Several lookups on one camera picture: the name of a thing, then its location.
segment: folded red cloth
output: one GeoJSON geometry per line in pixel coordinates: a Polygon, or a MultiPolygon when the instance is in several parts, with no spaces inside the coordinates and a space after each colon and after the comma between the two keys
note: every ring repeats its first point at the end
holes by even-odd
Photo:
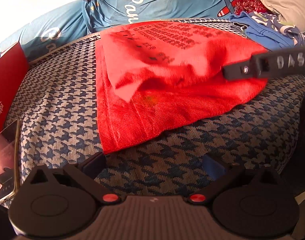
{"type": "Polygon", "coordinates": [[[240,15],[242,11],[246,13],[269,12],[269,10],[263,5],[260,0],[236,0],[235,14],[240,15]]]}
{"type": "Polygon", "coordinates": [[[228,82],[221,68],[264,51],[238,35],[177,22],[136,23],[101,32],[96,89],[104,153],[251,100],[267,80],[228,82]]]}

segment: patterned upholstery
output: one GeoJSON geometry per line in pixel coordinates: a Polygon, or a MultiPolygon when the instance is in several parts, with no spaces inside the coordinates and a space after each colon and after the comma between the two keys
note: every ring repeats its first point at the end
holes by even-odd
{"type": "MultiPolygon", "coordinates": [[[[227,20],[175,21],[241,35],[230,30],[227,20]]],[[[23,121],[22,179],[37,163],[58,168],[102,150],[96,122],[98,39],[99,34],[92,34],[56,50],[38,60],[24,79],[6,122],[23,121]]],[[[296,146],[304,94],[303,76],[270,80],[260,95],[229,113],[108,155],[108,168],[96,181],[121,195],[187,195],[211,181],[201,168],[208,152],[252,169],[271,163],[281,172],[296,146]]]]}

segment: red sequin fabric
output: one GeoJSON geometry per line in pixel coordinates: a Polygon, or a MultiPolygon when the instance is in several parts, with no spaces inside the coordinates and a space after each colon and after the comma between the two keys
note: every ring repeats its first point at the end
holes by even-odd
{"type": "Polygon", "coordinates": [[[242,11],[246,13],[269,12],[269,10],[263,5],[260,0],[236,0],[235,14],[240,15],[242,11]]]}

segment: blue garment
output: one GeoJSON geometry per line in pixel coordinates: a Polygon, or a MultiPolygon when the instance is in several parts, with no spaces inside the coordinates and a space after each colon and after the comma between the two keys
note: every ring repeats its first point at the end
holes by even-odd
{"type": "Polygon", "coordinates": [[[207,17],[227,19],[235,0],[84,0],[88,33],[149,20],[207,17]]]}
{"type": "Polygon", "coordinates": [[[256,22],[246,12],[241,12],[239,16],[233,14],[229,17],[229,20],[247,25],[248,27],[244,30],[244,34],[269,50],[294,47],[294,41],[291,38],[281,34],[275,29],[268,28],[256,22]]]}
{"type": "Polygon", "coordinates": [[[0,54],[19,41],[28,61],[32,61],[86,36],[81,4],[82,0],[71,2],[26,24],[0,43],[0,54]]]}

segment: smartphone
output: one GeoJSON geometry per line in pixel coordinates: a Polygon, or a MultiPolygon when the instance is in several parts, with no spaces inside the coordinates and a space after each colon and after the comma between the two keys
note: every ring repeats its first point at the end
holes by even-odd
{"type": "Polygon", "coordinates": [[[19,189],[20,127],[21,121],[16,120],[0,133],[0,204],[13,198],[19,189]]]}

